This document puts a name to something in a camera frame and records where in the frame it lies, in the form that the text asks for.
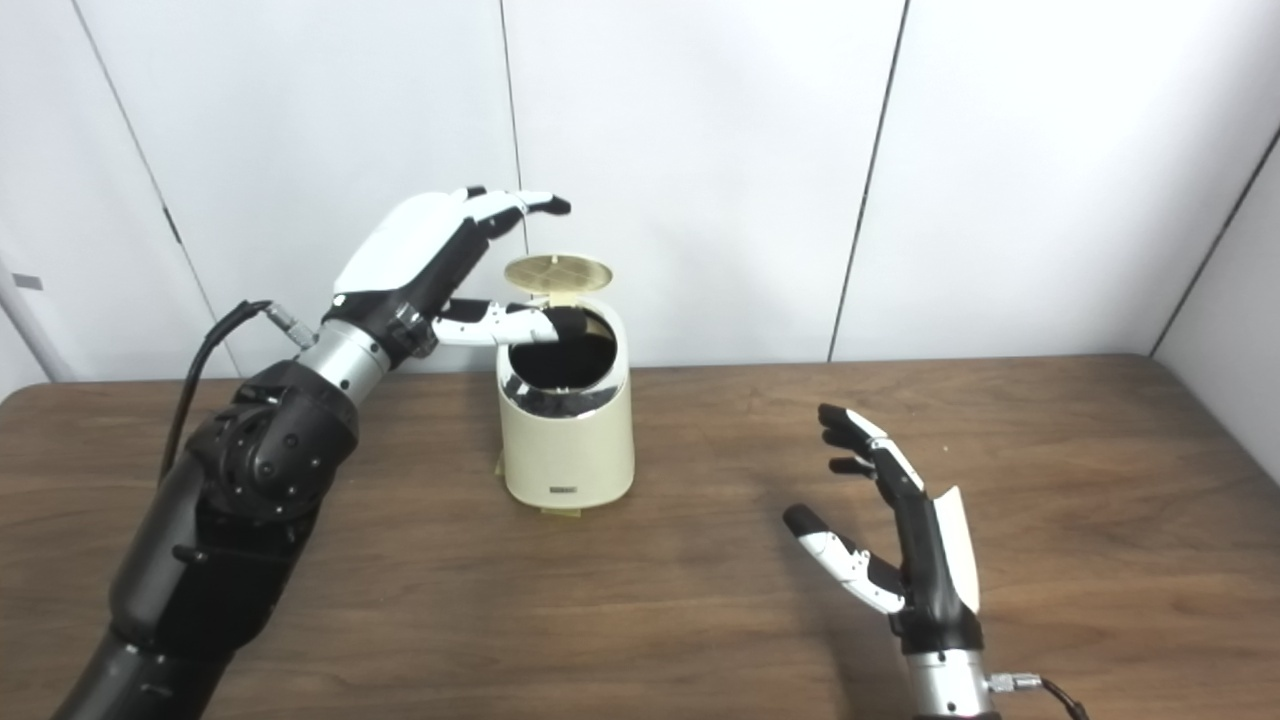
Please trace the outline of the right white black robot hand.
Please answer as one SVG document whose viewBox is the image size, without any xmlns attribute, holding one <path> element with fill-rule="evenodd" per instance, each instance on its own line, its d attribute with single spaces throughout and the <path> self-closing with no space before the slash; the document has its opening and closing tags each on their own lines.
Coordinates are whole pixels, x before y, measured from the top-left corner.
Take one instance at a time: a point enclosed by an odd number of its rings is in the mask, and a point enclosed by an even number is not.
<svg viewBox="0 0 1280 720">
<path fill-rule="evenodd" d="M 847 451 L 833 474 L 865 477 L 893 512 L 901 553 L 892 564 L 829 528 L 795 503 L 783 524 L 833 579 L 890 620 L 905 655 L 982 651 L 980 588 L 957 487 L 932 497 L 902 450 L 859 413 L 832 404 L 817 411 L 822 439 Z"/>
</svg>

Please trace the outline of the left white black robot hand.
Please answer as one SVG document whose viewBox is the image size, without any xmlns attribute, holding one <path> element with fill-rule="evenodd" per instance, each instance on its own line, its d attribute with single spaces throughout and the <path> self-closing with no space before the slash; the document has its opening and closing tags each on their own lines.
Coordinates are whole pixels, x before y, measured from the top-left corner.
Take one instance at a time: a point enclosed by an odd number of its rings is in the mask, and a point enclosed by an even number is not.
<svg viewBox="0 0 1280 720">
<path fill-rule="evenodd" d="M 397 369 L 440 345 L 549 345 L 586 336 L 591 323 L 580 307 L 458 295 L 494 242 L 526 217 L 570 211 L 570 202 L 550 192 L 483 186 L 404 200 L 337 277 L 317 343 L 349 346 L 385 369 Z"/>
</svg>

